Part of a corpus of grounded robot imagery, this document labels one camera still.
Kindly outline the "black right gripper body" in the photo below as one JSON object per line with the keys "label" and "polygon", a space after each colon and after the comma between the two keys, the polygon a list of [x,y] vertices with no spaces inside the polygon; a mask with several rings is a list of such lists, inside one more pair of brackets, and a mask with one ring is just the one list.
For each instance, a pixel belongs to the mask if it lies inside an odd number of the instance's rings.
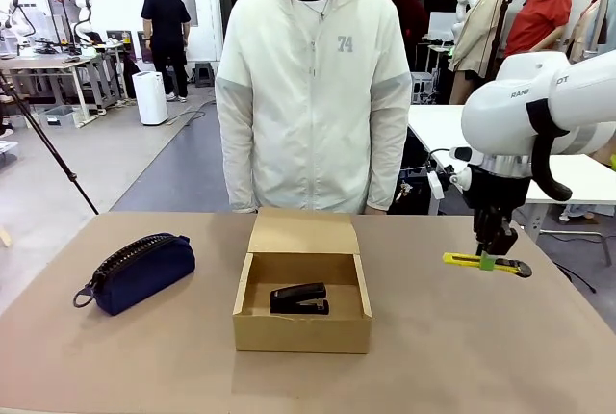
{"label": "black right gripper body", "polygon": [[526,202],[529,178],[510,178],[488,172],[478,166],[467,166],[470,188],[463,191],[467,205],[474,211],[475,221],[496,216],[511,221],[515,209]]}

